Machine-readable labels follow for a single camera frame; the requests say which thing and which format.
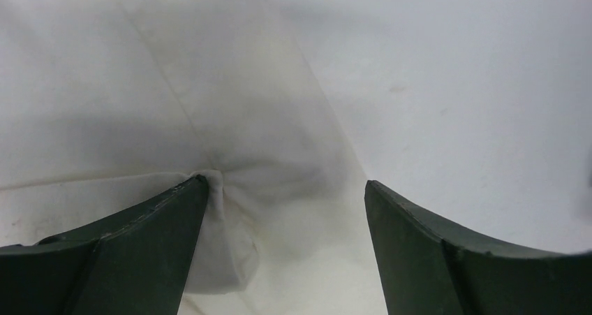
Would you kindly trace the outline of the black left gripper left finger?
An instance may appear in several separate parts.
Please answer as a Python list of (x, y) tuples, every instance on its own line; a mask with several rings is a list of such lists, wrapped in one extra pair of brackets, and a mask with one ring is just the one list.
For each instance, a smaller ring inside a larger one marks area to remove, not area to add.
[(176, 314), (209, 198), (197, 175), (93, 223), (1, 248), (2, 314)]

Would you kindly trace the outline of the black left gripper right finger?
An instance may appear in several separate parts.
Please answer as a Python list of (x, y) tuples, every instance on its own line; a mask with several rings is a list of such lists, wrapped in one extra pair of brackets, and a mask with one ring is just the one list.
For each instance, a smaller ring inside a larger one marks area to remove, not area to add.
[(375, 180), (364, 195), (389, 314), (590, 314), (591, 254), (498, 240)]

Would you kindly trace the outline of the cream white t shirt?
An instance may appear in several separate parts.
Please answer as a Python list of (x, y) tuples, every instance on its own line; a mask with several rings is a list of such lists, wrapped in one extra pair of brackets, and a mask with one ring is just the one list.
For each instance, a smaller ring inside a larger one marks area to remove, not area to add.
[(181, 314), (385, 314), (366, 176), (268, 0), (1, 0), (1, 243), (213, 183)]

